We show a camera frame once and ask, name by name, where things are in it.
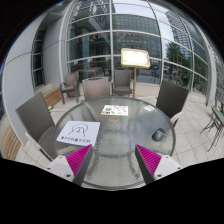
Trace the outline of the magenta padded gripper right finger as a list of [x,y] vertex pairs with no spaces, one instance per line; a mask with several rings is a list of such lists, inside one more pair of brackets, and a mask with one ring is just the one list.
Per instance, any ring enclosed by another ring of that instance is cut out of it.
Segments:
[[135,146],[135,156],[145,184],[150,184],[182,169],[181,165],[169,155],[160,156],[140,145]]

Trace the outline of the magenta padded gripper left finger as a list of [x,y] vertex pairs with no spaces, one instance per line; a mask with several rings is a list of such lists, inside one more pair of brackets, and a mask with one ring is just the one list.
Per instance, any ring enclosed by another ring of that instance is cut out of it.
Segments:
[[93,154],[92,145],[87,145],[68,156],[58,156],[46,168],[56,176],[81,186]]

